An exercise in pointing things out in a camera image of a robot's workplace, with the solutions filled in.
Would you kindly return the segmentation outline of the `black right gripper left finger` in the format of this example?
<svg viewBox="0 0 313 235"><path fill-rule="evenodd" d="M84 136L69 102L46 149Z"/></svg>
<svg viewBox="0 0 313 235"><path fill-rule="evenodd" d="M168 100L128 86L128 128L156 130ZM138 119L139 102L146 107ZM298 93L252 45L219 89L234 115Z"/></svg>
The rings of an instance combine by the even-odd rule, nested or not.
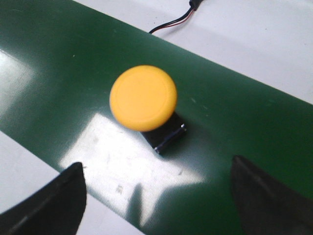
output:
<svg viewBox="0 0 313 235"><path fill-rule="evenodd" d="M1 213L2 235L74 235L87 204L81 162L73 163L39 191Z"/></svg>

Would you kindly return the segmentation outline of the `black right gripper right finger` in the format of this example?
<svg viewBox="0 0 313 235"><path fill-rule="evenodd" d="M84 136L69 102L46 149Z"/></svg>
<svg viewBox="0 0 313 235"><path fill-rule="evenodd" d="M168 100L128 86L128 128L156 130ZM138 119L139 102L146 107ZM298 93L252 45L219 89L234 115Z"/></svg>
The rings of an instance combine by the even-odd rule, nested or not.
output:
<svg viewBox="0 0 313 235"><path fill-rule="evenodd" d="M231 192L246 235L311 235L313 201L243 156L234 156Z"/></svg>

